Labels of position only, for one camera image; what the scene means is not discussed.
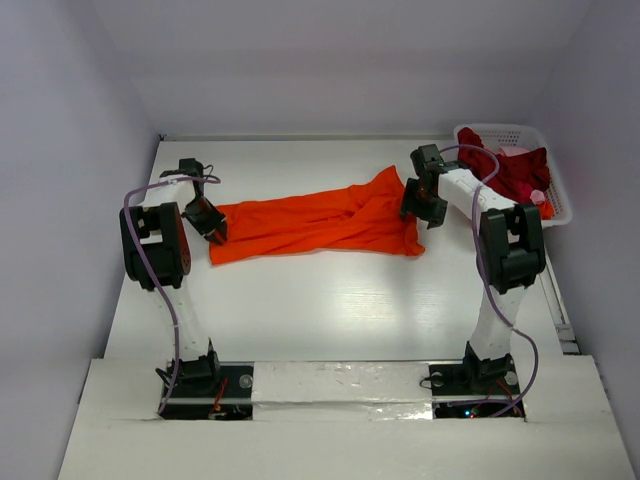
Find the small orange cloth in basket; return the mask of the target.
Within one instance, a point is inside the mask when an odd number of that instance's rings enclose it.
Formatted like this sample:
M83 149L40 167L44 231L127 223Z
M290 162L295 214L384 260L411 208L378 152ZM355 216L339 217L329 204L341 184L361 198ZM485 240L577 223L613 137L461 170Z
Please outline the small orange cloth in basket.
M535 206L539 212L542 221L552 220L555 215L555 209L553 204L545 200L541 203L535 203Z

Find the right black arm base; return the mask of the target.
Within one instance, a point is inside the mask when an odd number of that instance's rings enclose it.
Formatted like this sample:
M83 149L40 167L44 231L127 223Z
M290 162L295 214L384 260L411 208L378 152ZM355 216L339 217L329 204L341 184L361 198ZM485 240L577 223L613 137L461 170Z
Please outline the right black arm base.
M435 419L491 418L520 396L519 379L511 364L496 378L472 385L461 377L461 364L430 364L419 386L431 393Z

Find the white plastic basket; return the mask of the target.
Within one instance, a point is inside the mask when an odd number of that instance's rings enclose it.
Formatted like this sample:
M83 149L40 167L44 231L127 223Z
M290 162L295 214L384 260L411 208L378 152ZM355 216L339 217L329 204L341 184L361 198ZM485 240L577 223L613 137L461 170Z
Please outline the white plastic basket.
M519 202L535 203L545 228L568 224L573 217L568 196L550 149L533 127L467 123L454 128L454 140L491 151L500 164L488 186Z

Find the orange t shirt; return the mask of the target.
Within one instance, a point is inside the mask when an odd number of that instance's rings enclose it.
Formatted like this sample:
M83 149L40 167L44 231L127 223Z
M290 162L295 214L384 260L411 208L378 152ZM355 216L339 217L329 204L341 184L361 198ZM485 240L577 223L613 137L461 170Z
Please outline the orange t shirt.
M212 244L218 266L260 256L295 255L316 250L349 250L418 257L415 216L400 213L404 185L391 165L365 184L219 207L228 233Z

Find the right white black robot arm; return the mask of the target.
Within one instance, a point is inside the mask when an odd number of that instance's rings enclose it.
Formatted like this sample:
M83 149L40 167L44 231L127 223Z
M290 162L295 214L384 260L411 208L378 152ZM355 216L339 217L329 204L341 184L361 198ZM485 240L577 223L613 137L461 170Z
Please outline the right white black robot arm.
M437 228L449 207L455 207L471 222L483 285L478 320L462 360L432 365L427 377L435 395L462 397L488 395L499 381L516 374L511 355L516 317L527 290L546 267L546 253L538 207L516 203L490 188L500 169L497 156L468 144L456 149L487 157L488 174L477 178L462 161L444 160L436 145L419 146L410 155L416 175L406 183L400 214Z

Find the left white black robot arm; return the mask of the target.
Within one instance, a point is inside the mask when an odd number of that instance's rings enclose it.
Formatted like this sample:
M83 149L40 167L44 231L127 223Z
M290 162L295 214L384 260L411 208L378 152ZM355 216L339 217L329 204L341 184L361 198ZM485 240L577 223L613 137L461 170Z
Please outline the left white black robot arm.
M128 192L119 212L126 274L157 301L173 344L172 361L157 370L169 390L192 387L209 395L222 382L217 352L188 290L192 259L185 232L190 225L210 244L226 242L226 216L205 196L205 186L218 182L199 161L183 158L158 182Z

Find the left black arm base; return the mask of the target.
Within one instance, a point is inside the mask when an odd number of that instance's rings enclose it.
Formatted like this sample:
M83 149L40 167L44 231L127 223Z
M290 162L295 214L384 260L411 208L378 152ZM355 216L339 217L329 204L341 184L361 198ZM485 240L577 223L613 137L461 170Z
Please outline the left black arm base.
M165 420L244 421L253 418L253 363L221 365L217 386L178 383L160 413Z

